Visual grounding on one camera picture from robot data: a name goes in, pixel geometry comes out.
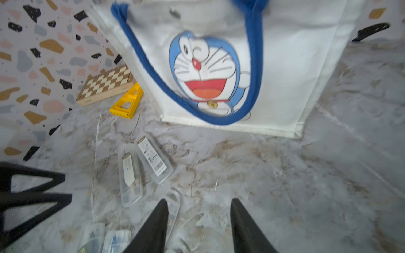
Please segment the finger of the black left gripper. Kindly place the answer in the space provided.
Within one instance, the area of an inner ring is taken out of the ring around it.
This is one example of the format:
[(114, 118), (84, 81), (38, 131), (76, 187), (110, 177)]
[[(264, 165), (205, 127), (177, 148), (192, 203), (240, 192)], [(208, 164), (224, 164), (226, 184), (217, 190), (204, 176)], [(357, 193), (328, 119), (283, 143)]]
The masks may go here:
[(14, 175), (24, 175), (31, 177), (51, 178), (52, 180), (37, 187), (24, 190), (23, 192), (44, 192), (63, 182), (65, 174), (34, 169), (9, 162), (1, 162), (1, 192), (11, 192), (12, 177)]
[[(72, 201), (71, 194), (46, 194), (39, 192), (22, 193), (1, 193), (1, 250), (5, 250), (9, 245), (20, 239), (38, 224), (48, 219), (50, 216), (68, 206)], [(11, 230), (4, 229), (4, 213), (8, 209), (39, 205), (44, 203), (54, 203), (49, 209), (37, 214), (24, 223)]]

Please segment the white Doraemon canvas bag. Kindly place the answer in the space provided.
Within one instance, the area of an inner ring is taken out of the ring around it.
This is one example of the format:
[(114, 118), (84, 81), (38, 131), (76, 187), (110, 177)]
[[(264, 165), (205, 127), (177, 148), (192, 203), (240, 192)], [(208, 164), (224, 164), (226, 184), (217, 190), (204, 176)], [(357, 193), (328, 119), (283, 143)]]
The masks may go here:
[(163, 122), (299, 139), (365, 1), (94, 1)]

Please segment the white label compass case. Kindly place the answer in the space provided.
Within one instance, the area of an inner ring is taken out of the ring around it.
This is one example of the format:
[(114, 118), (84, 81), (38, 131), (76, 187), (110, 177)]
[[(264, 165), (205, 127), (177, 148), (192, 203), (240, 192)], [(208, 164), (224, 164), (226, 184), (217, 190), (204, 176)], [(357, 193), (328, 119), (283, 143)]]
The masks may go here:
[(178, 217), (178, 213), (181, 206), (181, 193), (176, 188), (169, 189), (164, 195), (160, 197), (159, 200), (164, 199), (168, 204), (168, 226), (167, 226), (167, 233), (166, 233), (166, 243), (165, 249), (168, 249), (168, 244), (171, 238), (171, 234), (173, 228), (176, 223), (176, 219)]
[(143, 183), (135, 146), (123, 145), (118, 152), (121, 202), (130, 207), (143, 197)]

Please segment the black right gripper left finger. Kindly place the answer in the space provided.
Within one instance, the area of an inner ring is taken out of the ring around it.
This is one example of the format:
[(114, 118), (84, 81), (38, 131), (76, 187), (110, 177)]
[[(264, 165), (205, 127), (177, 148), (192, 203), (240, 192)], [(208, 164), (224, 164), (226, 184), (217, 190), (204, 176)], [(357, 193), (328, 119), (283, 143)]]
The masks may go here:
[(161, 199), (124, 253), (164, 253), (168, 227), (168, 203)]

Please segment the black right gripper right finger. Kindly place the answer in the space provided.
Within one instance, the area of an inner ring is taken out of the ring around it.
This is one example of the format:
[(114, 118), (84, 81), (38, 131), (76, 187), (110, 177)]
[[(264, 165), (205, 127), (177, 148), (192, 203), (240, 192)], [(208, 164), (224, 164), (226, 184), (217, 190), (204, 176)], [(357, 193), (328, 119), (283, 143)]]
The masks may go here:
[(235, 253), (278, 253), (239, 199), (232, 199), (231, 225)]

